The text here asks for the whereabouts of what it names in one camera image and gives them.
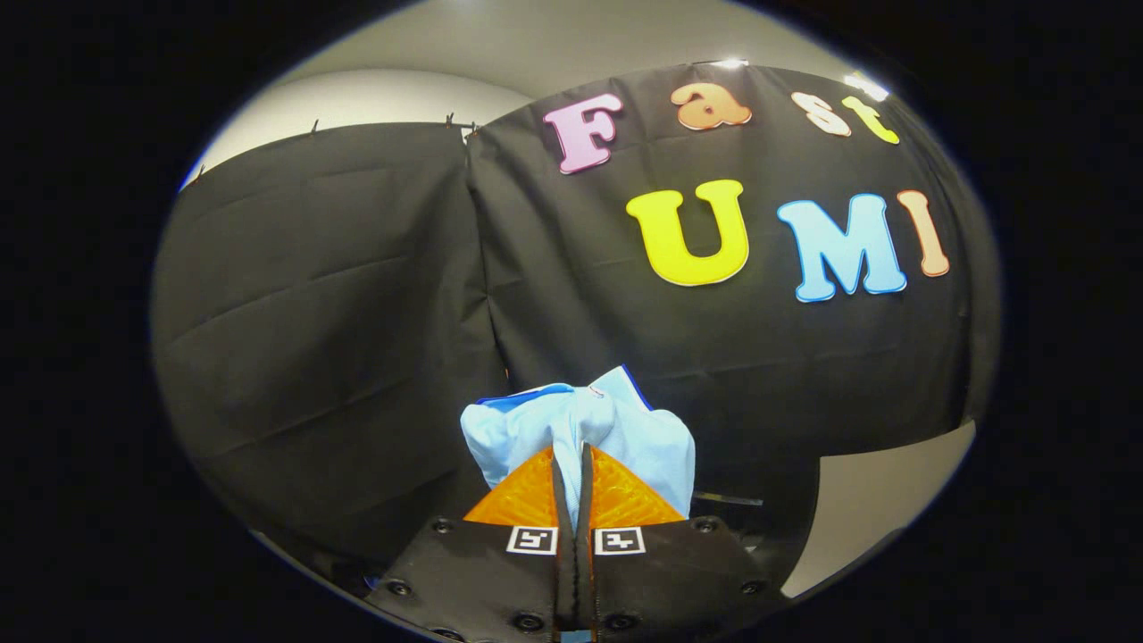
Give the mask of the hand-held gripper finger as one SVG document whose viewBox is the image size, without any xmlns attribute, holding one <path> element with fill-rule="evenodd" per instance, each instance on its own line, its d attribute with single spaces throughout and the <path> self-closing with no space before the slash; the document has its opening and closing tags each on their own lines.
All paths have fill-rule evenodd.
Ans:
<svg viewBox="0 0 1143 643">
<path fill-rule="evenodd" d="M 435 516 L 379 577 L 368 606 L 445 642 L 555 642 L 576 614 L 574 538 L 544 447 L 461 519 Z"/>
<path fill-rule="evenodd" d="M 722 519 L 685 519 L 599 447 L 584 448 L 577 614 L 596 642 L 717 642 L 788 606 L 772 566 Z"/>
</svg>

